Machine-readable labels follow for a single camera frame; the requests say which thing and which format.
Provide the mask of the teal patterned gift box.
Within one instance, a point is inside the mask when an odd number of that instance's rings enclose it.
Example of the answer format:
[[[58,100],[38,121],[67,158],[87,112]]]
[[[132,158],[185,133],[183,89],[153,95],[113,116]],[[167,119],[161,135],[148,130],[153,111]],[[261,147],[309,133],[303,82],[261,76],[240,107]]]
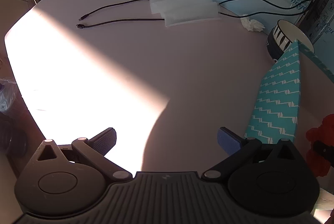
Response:
[[[301,99],[301,53],[333,81],[333,72],[308,47],[295,40],[263,77],[246,138],[257,138],[264,144],[295,139]]]

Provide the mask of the red flower object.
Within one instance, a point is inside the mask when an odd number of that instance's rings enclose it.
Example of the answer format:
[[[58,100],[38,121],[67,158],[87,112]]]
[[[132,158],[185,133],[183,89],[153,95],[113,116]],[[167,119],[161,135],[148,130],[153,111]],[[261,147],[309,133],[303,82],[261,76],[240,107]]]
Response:
[[[315,177],[324,177],[333,167],[333,114],[324,117],[317,128],[306,133],[311,148],[306,153],[306,162]]]

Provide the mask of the plastic water bottle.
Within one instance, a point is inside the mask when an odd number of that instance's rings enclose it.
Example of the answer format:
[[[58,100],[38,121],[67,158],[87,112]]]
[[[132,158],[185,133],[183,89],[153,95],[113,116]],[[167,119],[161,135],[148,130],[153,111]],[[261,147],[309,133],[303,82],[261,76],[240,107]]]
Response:
[[[7,112],[16,98],[16,83],[10,79],[1,79],[0,108],[1,113]]]

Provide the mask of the crumpled white tissue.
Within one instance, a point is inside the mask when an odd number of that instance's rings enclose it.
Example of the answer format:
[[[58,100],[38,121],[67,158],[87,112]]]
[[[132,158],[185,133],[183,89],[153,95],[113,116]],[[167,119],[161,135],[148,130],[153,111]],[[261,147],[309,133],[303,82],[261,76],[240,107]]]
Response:
[[[265,29],[265,26],[254,19],[249,19],[249,17],[244,17],[241,18],[241,24],[242,26],[247,30],[247,31],[251,31],[251,32],[262,32]]]

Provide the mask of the black white striped bowl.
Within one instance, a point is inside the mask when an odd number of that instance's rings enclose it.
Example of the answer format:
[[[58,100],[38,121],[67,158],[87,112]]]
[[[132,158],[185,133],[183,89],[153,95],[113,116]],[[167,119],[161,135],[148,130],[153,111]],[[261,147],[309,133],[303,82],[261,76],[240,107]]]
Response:
[[[311,41],[302,30],[289,21],[278,20],[276,26],[271,30],[267,38],[267,51],[272,60],[278,62],[278,59],[295,40],[298,40],[310,51],[314,52]]]

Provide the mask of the white foam packing sheets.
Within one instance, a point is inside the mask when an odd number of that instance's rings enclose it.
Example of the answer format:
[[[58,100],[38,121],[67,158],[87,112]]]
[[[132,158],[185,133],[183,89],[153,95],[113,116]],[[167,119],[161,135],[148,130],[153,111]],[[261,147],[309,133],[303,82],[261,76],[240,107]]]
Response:
[[[216,20],[219,6],[213,0],[149,0],[152,14],[159,14],[166,27]]]

